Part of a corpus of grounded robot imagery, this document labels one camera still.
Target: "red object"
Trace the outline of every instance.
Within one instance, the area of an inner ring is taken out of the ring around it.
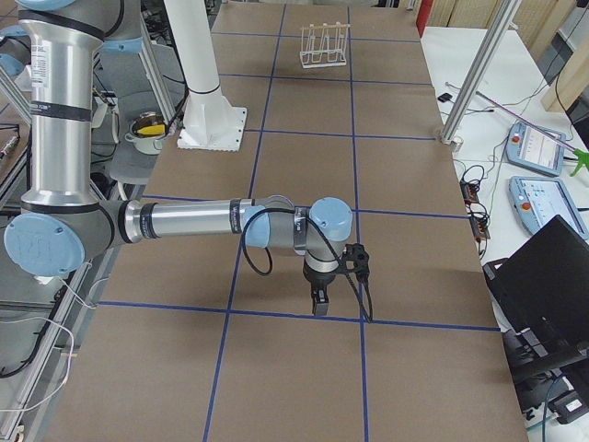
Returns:
[[[420,33],[420,37],[423,37],[425,25],[427,24],[427,20],[430,18],[430,13],[432,12],[432,6],[433,0],[422,1],[422,6],[420,7],[420,12],[417,14],[417,21],[415,22],[417,25],[417,31]]]

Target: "black monitor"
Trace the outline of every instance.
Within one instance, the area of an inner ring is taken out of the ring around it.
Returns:
[[[589,245],[560,216],[501,266],[486,265],[485,274],[514,330],[529,328],[543,355],[574,353],[589,342]],[[589,404],[589,360],[578,359],[560,370]]]

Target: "blue joint cap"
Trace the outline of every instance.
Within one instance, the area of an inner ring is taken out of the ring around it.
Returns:
[[[72,272],[85,257],[77,234],[62,221],[44,214],[14,218],[6,227],[4,245],[12,261],[37,276]]]
[[[106,40],[100,50],[108,53],[140,53],[142,45],[141,37],[130,40]]]
[[[311,218],[330,241],[345,241],[352,233],[352,209],[338,198],[322,198],[309,210]]]
[[[17,76],[25,69],[23,63],[6,53],[0,53],[0,64],[9,76]]]
[[[241,220],[241,226],[245,226],[249,219],[260,210],[265,209],[263,205],[247,207]],[[268,247],[270,243],[270,217],[268,214],[260,215],[254,219],[246,232],[246,244],[251,247]]]
[[[5,37],[27,37],[27,32],[20,25],[6,26],[0,29],[0,35]]]
[[[21,6],[35,11],[54,11],[62,7],[70,6],[76,0],[17,0]]]

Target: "yellow object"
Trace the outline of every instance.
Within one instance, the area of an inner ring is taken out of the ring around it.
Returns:
[[[156,124],[154,126],[147,126],[142,127],[137,131],[139,135],[143,136],[154,136],[154,135],[161,135],[166,131],[166,126],[164,124]]]

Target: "white rack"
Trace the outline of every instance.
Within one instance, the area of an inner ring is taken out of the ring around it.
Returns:
[[[323,26],[309,25],[301,28],[301,65],[312,67],[345,66],[346,43],[350,25],[323,23]]]

